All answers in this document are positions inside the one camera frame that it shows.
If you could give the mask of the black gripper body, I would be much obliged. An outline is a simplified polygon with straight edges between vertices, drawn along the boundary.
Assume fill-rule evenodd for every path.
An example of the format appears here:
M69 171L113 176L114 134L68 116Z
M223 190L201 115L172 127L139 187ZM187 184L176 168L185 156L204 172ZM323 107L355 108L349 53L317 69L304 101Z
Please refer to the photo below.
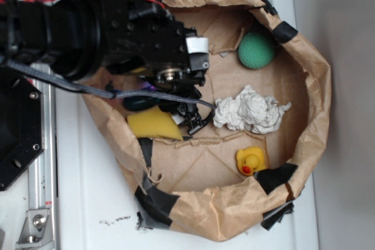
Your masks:
M145 77L156 88L179 95L205 84L205 71L190 69L186 38L198 36L163 6L162 0L101 0L111 74Z

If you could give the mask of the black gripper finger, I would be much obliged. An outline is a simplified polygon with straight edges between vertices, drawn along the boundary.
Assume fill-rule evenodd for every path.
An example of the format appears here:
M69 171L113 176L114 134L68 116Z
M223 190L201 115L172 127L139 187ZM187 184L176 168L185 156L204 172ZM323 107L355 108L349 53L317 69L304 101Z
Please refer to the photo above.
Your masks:
M191 36L186 38L189 54L190 69L192 71L206 71L209 64L209 40L206 37Z
M166 107L178 127L187 126L187 133L194 135L203 128L202 117L196 104L174 102Z

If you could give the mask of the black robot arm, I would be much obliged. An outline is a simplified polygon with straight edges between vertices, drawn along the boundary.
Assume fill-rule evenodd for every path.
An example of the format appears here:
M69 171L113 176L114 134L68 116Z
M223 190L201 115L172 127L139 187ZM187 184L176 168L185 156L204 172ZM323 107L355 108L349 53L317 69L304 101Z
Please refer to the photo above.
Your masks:
M1 0L1 65L32 74L44 63L53 83L74 87L100 67L136 75L153 90L99 91L105 98L137 97L133 110L157 103L180 115L189 135L214 117L197 105L209 69L208 40L156 0Z

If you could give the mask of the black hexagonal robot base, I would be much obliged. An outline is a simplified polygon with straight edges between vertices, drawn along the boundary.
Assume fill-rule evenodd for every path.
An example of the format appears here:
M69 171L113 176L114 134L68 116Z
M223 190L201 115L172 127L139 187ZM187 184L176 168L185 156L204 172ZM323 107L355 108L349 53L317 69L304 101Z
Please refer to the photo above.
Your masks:
M27 78L1 69L1 191L43 151L42 97Z

